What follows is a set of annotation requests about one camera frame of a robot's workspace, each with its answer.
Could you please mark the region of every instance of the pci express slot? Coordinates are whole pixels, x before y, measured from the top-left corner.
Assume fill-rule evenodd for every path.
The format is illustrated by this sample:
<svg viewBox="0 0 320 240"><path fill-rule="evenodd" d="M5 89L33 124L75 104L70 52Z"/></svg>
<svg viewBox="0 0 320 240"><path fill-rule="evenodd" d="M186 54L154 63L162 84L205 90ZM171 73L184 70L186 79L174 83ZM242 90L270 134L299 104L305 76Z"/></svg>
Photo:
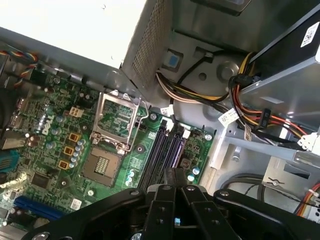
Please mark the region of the pci express slot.
<svg viewBox="0 0 320 240"><path fill-rule="evenodd" d="M16 207L24 210L29 210L36 216L48 219L50 221L57 220L65 214L61 211L54 209L51 206L45 205L40 202L33 201L25 196L19 196L13 203Z"/></svg>
<svg viewBox="0 0 320 240"><path fill-rule="evenodd" d="M170 147L162 163L161 170L154 184L162 184L164 182L164 174L166 168L177 167L187 141L186 138L183 138L184 130L184 127L179 126L177 132L174 134L173 139L170 143Z"/></svg>
<svg viewBox="0 0 320 240"><path fill-rule="evenodd" d="M147 191L154 174L157 172L157 165L161 160L164 148L168 141L166 125L167 121L163 120L156 134L152 149L143 170L143 174L137 186L139 189L145 192Z"/></svg>

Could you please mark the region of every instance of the green circuit board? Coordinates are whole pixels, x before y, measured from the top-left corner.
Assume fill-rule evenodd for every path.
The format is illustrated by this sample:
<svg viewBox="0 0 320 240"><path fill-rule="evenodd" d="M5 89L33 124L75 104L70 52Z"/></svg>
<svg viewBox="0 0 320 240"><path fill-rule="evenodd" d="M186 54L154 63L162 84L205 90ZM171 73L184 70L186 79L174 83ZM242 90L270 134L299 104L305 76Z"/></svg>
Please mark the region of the green circuit board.
<svg viewBox="0 0 320 240"><path fill-rule="evenodd" d="M8 174L6 185L0 186L2 189L0 207L9 210L13 206L14 198L26 196L68 214L123 189L136 187L152 149L162 116L156 113L156 120L146 118L139 130L134 129L133 133L138 132L132 151L125 156L119 156L119 169L114 182L106 186L84 176L84 166L93 148L98 147L117 155L114 146L103 143L94 146L90 141L99 93L50 73L44 75L34 71L32 77L31 79L38 82L41 78L45 85L49 86L49 92L28 99L27 103L24 102L19 106L20 122L14 129L39 138L36 143L27 141L25 147L18 149L20 155L18 166ZM87 103L82 116L72 116L71 108L82 99L86 99ZM98 125L126 137L131 110L107 103L103 111L104 117ZM138 116L143 117L146 114L145 109L140 107ZM203 130L189 128L191 134L186 142L180 167L185 168L186 174L191 174L194 167L199 168L200 174L197 174L192 182L196 184L203 172L213 140L206 140L207 133ZM72 140L71 134L77 137L76 141ZM79 140L84 144L80 151L75 151ZM69 164L74 152L78 152L79 156L76 157L75 165L71 167Z"/></svg>

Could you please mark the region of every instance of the ram slot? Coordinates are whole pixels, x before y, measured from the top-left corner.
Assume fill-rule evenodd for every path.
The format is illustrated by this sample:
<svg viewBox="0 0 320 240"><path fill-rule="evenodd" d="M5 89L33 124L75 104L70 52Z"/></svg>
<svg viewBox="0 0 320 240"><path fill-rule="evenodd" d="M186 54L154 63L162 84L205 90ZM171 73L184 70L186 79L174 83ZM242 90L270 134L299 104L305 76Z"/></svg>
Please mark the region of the ram slot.
<svg viewBox="0 0 320 240"><path fill-rule="evenodd" d="M161 126L156 134L152 149L143 170L143 174L141 175L140 181L137 186L139 189L145 192L147 191L151 183L153 175L156 173L158 162L161 160L163 150L168 141L166 124L167 121L165 120L161 122Z"/></svg>
<svg viewBox="0 0 320 240"><path fill-rule="evenodd" d="M184 151L187 139L184 138L184 128L179 127L177 133L174 134L170 143L170 147L166 153L165 159L162 163L161 170L157 176L154 184L162 184L164 182L164 174L166 168L176 168L179 159Z"/></svg>

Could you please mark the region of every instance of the blue expansion slot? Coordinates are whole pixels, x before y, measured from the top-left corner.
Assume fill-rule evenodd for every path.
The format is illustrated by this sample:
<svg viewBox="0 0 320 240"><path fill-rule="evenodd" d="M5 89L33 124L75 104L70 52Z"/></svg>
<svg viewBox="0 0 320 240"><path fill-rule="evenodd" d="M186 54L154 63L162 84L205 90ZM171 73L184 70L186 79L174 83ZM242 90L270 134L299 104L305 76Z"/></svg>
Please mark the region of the blue expansion slot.
<svg viewBox="0 0 320 240"><path fill-rule="evenodd" d="M16 150L0 150L0 173L14 170L18 164L19 153Z"/></svg>
<svg viewBox="0 0 320 240"><path fill-rule="evenodd" d="M29 198L25 196L19 196L14 200L14 205L31 211L33 214L43 217L45 219L49 219L50 221L57 220L64 216L65 214L61 211L58 211L54 209L51 206L47 206L43 203L39 203L33 200L30 200Z"/></svg>

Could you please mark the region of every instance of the motherboard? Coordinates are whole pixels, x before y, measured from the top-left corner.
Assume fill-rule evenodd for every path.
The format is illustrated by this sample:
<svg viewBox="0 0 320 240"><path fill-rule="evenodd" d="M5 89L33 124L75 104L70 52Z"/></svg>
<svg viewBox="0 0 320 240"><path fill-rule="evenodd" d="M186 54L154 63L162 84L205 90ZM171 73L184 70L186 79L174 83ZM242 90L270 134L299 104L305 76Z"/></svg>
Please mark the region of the motherboard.
<svg viewBox="0 0 320 240"><path fill-rule="evenodd" d="M106 98L99 109L106 94L51 73L34 70L30 81L41 87L18 100L9 126L25 136L23 146L7 150L16 162L5 171L0 155L2 225L29 231L123 189L146 191L164 182L166 167L184 168L189 183L199 182L212 134L141 102L133 109Z"/></svg>

